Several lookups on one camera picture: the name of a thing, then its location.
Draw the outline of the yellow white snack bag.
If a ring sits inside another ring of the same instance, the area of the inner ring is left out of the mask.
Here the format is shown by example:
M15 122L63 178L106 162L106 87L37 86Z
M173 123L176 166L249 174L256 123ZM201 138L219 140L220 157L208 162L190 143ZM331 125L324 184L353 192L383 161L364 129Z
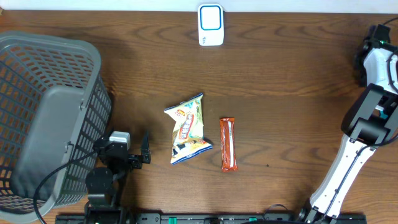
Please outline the yellow white snack bag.
M204 138L203 114L200 93L193 98L164 110L174 121L172 131L172 165L191 159L205 151L213 149Z

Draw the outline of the red snack bar wrapper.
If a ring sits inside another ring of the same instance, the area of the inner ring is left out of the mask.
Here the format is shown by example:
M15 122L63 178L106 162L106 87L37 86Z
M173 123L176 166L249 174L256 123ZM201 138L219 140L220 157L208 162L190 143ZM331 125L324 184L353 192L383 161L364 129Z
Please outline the red snack bar wrapper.
M222 171L236 171L238 169L238 165L234 143L234 118L220 119L220 138Z

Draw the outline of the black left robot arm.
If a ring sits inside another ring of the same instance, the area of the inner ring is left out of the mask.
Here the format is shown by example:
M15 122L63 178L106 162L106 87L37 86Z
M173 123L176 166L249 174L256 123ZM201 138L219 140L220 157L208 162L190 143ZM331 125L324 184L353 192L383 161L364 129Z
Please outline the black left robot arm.
M145 133L140 154L130 154L129 133L113 131L94 142L93 150L104 164L91 170L85 179L88 203L85 206L83 223L135 223L130 209L121 205L121 196L127 177L134 169L151 162L149 134Z

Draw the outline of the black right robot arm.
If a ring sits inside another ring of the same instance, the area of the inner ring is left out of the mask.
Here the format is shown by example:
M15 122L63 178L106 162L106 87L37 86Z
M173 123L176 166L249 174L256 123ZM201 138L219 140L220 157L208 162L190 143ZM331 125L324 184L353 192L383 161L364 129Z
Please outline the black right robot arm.
M355 55L364 91L343 118L340 148L297 223L366 223L363 214L341 212L343 200L366 161L397 140L397 46L388 23L371 26Z

